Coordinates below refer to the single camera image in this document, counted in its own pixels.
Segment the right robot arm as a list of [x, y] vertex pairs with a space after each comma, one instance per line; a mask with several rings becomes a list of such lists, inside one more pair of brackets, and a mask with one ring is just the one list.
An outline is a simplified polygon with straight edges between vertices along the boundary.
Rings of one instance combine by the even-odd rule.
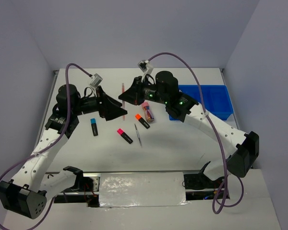
[[259, 156], [259, 135], [246, 133], [216, 117], [191, 96], [179, 90], [178, 80], [169, 71], [156, 74], [155, 83], [147, 77], [134, 78], [130, 88], [119, 99], [133, 105], [152, 101], [165, 105], [174, 119], [195, 127], [221, 147], [221, 160], [207, 163], [202, 168], [199, 182], [211, 187], [216, 179], [232, 174], [244, 178]]

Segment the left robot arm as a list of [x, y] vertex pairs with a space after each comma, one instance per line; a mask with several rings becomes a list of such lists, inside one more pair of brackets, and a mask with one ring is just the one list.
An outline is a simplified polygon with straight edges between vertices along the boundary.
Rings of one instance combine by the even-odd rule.
[[44, 179], [44, 175], [72, 136], [80, 115], [98, 112], [101, 118], [110, 121], [127, 114], [122, 103], [108, 96], [101, 87], [96, 92], [96, 96], [81, 97], [72, 84], [59, 88], [57, 103], [29, 159], [9, 181], [0, 180], [0, 201], [6, 210], [36, 219], [57, 194], [66, 189], [79, 191], [93, 182], [84, 177], [81, 169], [72, 166], [64, 167], [50, 179]]

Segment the thin grey pen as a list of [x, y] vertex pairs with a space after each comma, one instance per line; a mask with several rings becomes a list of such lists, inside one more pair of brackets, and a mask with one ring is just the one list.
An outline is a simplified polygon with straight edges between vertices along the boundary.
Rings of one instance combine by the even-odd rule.
[[134, 124], [134, 128], [135, 128], [135, 132], [136, 132], [136, 135], [137, 135], [139, 144], [140, 144], [140, 146], [141, 146], [141, 148], [142, 148], [142, 147], [143, 147], [143, 146], [142, 146], [142, 141], [141, 141], [140, 133], [139, 133], [139, 130], [138, 130], [136, 124]]

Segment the orange clear pen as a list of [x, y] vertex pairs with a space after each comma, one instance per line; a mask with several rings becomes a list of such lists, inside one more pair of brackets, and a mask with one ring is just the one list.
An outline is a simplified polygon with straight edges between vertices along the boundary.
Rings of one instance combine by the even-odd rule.
[[[125, 92], [125, 86], [124, 83], [121, 84], [121, 93]], [[122, 101], [122, 108], [125, 109], [125, 102]]]

